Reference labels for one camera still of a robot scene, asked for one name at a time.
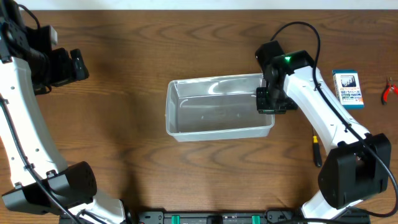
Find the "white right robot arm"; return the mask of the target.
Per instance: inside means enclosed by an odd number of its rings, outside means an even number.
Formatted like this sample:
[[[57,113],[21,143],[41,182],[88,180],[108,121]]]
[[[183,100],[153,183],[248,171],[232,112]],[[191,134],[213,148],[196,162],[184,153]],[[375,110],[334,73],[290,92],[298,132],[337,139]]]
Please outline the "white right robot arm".
[[[391,143],[372,135],[341,105],[304,50],[285,53],[276,40],[255,57],[266,84],[256,90],[260,114],[301,109],[317,132],[327,158],[318,175],[319,191],[300,209],[305,219],[334,220],[388,185]]]

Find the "clear plastic container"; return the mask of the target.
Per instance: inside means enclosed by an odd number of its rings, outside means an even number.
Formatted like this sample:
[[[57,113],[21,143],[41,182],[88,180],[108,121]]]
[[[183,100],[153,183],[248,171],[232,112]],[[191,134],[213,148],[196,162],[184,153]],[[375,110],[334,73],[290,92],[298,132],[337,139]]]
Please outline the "clear plastic container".
[[[167,89],[165,129],[178,142],[262,138],[275,117],[259,114],[262,74],[173,80]]]

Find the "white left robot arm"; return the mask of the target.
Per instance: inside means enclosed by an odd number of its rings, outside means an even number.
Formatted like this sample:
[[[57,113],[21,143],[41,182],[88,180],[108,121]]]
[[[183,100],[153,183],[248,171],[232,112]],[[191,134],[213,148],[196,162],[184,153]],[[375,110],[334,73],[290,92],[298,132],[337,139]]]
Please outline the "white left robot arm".
[[[27,27],[25,6],[1,2],[1,141],[13,189],[2,195],[8,210],[59,216],[61,223],[133,223],[123,201],[97,188],[87,162],[68,165],[37,103],[55,87],[88,78],[79,49],[57,47],[52,26]]]

